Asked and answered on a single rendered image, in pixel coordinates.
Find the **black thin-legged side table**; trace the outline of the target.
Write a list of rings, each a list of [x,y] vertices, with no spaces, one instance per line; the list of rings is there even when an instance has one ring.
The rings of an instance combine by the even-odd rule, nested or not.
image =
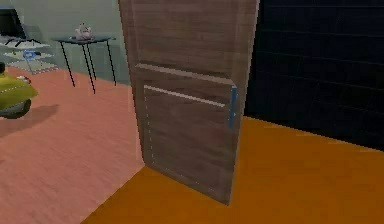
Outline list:
[[[115,37],[111,37],[111,36],[96,36],[96,37],[93,37],[93,38],[91,38],[89,40],[77,40],[74,36],[53,38],[53,41],[58,42],[60,44],[61,51],[63,53],[64,60],[65,60],[65,63],[66,63],[66,66],[67,66],[67,69],[68,69],[68,72],[69,72],[69,77],[71,79],[73,87],[75,87],[76,84],[75,84],[75,81],[74,81],[74,78],[73,78],[73,75],[72,75],[72,70],[71,70],[70,65],[69,65],[69,61],[68,61],[68,57],[67,57],[64,45],[65,44],[78,45],[78,46],[80,46],[82,48],[82,52],[83,52],[83,56],[84,56],[84,59],[85,59],[85,63],[86,63],[86,67],[87,67],[88,76],[89,76],[89,80],[90,80],[90,83],[91,83],[92,91],[93,91],[93,93],[96,93],[94,81],[97,79],[97,76],[96,76],[96,73],[95,73],[95,70],[94,70],[94,63],[93,63],[92,55],[91,55],[91,52],[90,52],[90,45],[91,44],[96,44],[96,43],[106,43],[108,57],[109,57],[109,63],[110,63],[111,71],[112,71],[113,82],[114,82],[114,85],[117,85],[116,76],[115,76],[115,69],[114,69],[114,64],[113,64],[113,60],[112,60],[110,44],[109,44],[109,42],[111,40],[115,40]]]

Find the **black television set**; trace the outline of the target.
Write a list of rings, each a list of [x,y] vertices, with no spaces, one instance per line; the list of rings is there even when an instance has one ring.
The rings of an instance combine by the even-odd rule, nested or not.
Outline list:
[[[24,28],[14,8],[0,8],[0,34],[2,36],[26,38]]]

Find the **yellow-green round seat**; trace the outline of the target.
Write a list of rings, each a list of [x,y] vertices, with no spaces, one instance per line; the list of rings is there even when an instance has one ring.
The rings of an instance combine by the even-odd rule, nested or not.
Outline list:
[[[28,77],[7,74],[5,63],[0,62],[0,117],[19,119],[25,116],[31,108],[31,99],[37,95]]]

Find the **brown wooden room door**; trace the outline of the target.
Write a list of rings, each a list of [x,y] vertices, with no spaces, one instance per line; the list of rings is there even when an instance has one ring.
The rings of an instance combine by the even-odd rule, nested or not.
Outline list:
[[[259,2],[118,0],[145,165],[223,204],[231,200]]]

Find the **grey teapot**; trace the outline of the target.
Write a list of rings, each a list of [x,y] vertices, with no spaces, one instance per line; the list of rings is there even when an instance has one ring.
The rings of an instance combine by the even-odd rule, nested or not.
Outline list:
[[[78,28],[75,30],[76,40],[91,40],[93,38],[92,29],[86,27],[84,23],[80,23]]]

